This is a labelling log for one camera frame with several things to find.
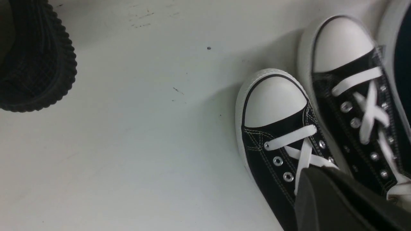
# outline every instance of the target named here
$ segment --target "ridged rubber sole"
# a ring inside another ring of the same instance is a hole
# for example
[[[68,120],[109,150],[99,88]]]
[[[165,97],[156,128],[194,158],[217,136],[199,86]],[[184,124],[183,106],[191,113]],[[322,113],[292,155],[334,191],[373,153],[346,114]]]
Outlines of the ridged rubber sole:
[[[0,108],[7,111],[29,112],[47,108],[67,95],[76,80],[76,54],[74,53],[72,41],[69,39],[69,34],[48,0],[39,0],[38,2],[42,5],[47,26],[51,28],[55,38],[54,42],[58,53],[57,71],[48,89],[39,96],[19,104],[0,103]]]

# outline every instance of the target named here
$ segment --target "sneaker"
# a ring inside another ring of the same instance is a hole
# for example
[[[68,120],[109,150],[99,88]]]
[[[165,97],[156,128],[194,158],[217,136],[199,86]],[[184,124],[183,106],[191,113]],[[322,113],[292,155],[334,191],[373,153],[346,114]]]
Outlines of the sneaker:
[[[377,42],[402,123],[411,140],[411,0],[390,1],[381,20]]]
[[[408,197],[411,145],[368,31],[348,16],[322,19],[305,30],[298,53],[300,82],[354,178],[388,199]]]
[[[0,66],[0,108],[33,111],[62,99],[76,75],[69,35],[47,0],[10,0],[15,41]]]
[[[303,168],[335,167],[301,85],[278,69],[257,72],[236,103],[238,149],[285,231],[296,231],[295,195]]]

